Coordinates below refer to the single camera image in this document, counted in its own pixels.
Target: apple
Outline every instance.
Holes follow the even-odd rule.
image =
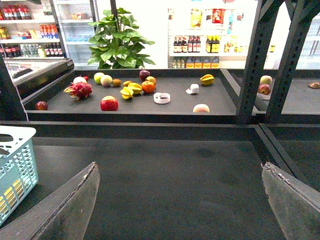
[[[87,83],[87,80],[82,77],[82,76],[77,76],[74,80],[73,80],[73,84],[77,84],[77,83]]]
[[[113,96],[105,96],[100,102],[102,111],[117,111],[119,108],[118,100]]]
[[[112,77],[109,75],[103,75],[100,79],[102,86],[109,87],[112,84]]]
[[[97,84],[101,84],[101,77],[104,76],[102,72],[97,72],[94,76],[93,79]]]
[[[149,81],[149,82],[152,82],[154,83],[154,85],[157,85],[157,79],[153,76],[148,76],[145,81]]]
[[[269,93],[271,93],[269,84],[261,84],[258,88],[258,93],[263,95],[268,95]]]
[[[150,72],[147,71],[147,70],[141,70],[141,71],[139,72],[139,77],[140,77],[140,79],[141,79],[142,81],[145,81],[146,78],[149,77],[149,76],[150,76]]]
[[[46,103],[45,101],[38,101],[35,105],[35,109],[48,110],[48,103]]]
[[[198,105],[195,105],[194,108],[193,108],[193,112],[194,113],[209,113],[210,110],[209,110],[209,107],[205,104],[198,104]]]
[[[260,78],[260,85],[261,84],[268,84],[270,85],[272,83],[272,77],[268,76],[268,75],[265,75],[265,76],[262,76]]]

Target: red apple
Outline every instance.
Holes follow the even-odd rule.
[[[48,104],[45,101],[38,101],[35,105],[37,110],[48,110]]]
[[[139,72],[139,77],[142,80],[142,82],[144,82],[146,80],[146,78],[149,77],[149,76],[150,76],[150,72],[147,71],[147,70],[141,70]]]
[[[102,111],[117,111],[118,100],[113,96],[105,96],[100,102],[100,107]]]
[[[269,84],[261,84],[258,88],[258,93],[263,95],[268,95],[269,93],[271,93]]]

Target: orange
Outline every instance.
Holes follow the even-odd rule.
[[[154,90],[155,90],[155,84],[151,81],[144,81],[142,84],[141,84],[141,87],[142,87],[142,90],[147,93],[147,94],[150,94],[152,93]]]

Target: blue plastic basket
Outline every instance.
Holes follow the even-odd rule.
[[[0,226],[39,180],[35,133],[32,127],[0,126]]]

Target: refrigerated display case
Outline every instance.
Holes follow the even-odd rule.
[[[95,34],[94,27],[88,23],[99,20],[96,1],[53,0],[53,6],[67,58],[76,67],[87,66],[91,57],[88,40]]]

